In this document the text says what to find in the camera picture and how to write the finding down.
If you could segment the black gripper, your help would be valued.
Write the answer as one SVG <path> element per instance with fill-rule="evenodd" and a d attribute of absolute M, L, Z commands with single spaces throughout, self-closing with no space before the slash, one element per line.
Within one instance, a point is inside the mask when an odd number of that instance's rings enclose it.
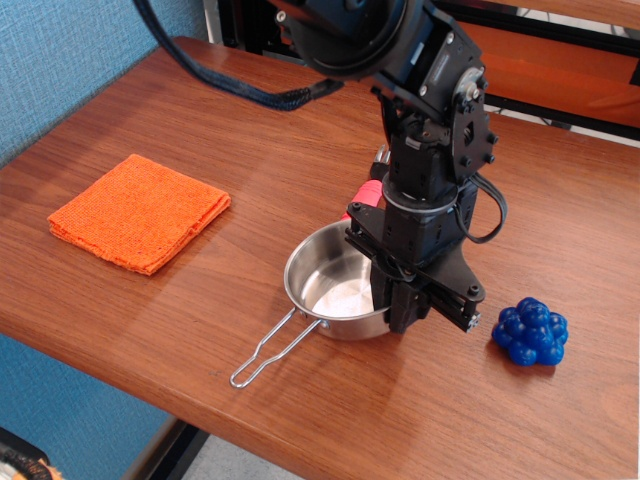
<path fill-rule="evenodd" d="M 475 197 L 453 190 L 435 202 L 391 193 L 384 199 L 384 209 L 347 208 L 347 241 L 371 260 L 374 309 L 390 308 L 392 333 L 404 334 L 432 309 L 464 332 L 473 329 L 485 290 L 464 258 L 456 208 L 472 207 Z"/>

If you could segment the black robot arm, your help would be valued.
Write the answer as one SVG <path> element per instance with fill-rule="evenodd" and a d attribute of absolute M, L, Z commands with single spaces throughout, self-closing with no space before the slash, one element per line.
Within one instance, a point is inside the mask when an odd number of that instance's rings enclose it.
<path fill-rule="evenodd" d="M 428 1 L 281 1 L 298 55 L 336 81 L 379 99 L 390 150 L 384 208 L 353 203 L 348 242 L 372 263 L 373 304 L 394 333 L 436 310 L 463 330 L 485 291 L 462 245 L 472 239 L 479 192 L 502 193 L 481 174 L 497 136 L 484 110 L 479 47 Z"/>

